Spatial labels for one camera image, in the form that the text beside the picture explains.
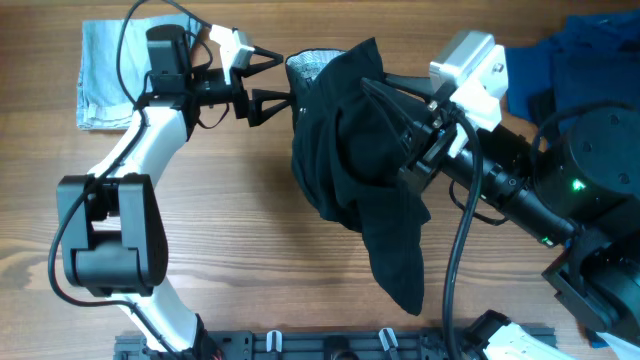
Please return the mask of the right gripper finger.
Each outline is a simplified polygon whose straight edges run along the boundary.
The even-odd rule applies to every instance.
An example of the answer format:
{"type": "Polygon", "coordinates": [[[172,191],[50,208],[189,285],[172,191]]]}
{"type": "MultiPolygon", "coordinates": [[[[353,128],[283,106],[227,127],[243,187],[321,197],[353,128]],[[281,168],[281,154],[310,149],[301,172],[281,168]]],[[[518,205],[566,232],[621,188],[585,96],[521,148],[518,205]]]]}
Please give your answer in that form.
{"type": "Polygon", "coordinates": [[[423,100],[431,98],[435,93],[429,77],[404,76],[386,73],[385,83],[395,89],[416,95],[423,100]]]}
{"type": "Polygon", "coordinates": [[[415,165],[425,145],[424,103],[385,83],[363,78],[361,88],[403,149],[405,165],[415,165]]]}

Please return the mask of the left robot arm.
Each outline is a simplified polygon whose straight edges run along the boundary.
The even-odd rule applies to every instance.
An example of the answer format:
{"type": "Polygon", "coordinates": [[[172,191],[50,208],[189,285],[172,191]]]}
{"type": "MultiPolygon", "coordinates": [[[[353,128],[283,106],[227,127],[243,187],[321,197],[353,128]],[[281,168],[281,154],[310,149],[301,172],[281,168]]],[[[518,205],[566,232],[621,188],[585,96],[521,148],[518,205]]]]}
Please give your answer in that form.
{"type": "Polygon", "coordinates": [[[280,54],[218,25],[209,37],[221,66],[194,66],[191,34],[178,25],[146,33],[151,68],[129,129],[106,158],[57,188],[59,227],[48,262],[91,294],[92,307],[118,306],[143,333],[151,359],[220,359],[222,349],[167,278],[168,240],[155,196],[173,155],[201,126],[205,107],[225,105],[251,126],[285,108],[289,95],[246,90],[246,78],[279,65],[280,54]]]}

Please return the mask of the black shorts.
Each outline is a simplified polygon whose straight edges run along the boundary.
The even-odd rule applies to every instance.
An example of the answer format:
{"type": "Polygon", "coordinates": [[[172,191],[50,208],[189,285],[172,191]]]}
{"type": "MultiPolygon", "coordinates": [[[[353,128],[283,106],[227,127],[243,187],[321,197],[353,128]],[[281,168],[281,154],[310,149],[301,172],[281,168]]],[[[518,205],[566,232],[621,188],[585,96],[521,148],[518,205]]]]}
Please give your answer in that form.
{"type": "Polygon", "coordinates": [[[421,228],[431,215],[397,175],[406,153],[368,99],[363,79],[381,81],[375,39],[348,51],[307,49],[289,56],[295,98],[291,168],[322,219],[361,234],[374,279],[407,313],[424,301],[421,228]]]}

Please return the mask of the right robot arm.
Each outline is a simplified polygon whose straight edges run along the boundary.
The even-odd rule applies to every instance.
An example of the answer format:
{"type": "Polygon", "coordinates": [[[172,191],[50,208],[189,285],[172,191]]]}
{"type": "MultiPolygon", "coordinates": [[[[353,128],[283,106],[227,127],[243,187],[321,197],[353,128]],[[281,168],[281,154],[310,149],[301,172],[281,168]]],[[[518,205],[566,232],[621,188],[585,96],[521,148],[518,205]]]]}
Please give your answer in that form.
{"type": "Polygon", "coordinates": [[[639,113],[602,101],[547,119],[572,125],[547,149],[504,127],[473,129],[446,84],[364,80],[383,117],[400,126],[401,176],[415,191],[437,174],[562,254],[544,271],[557,300],[619,356],[639,354],[639,113]]]}

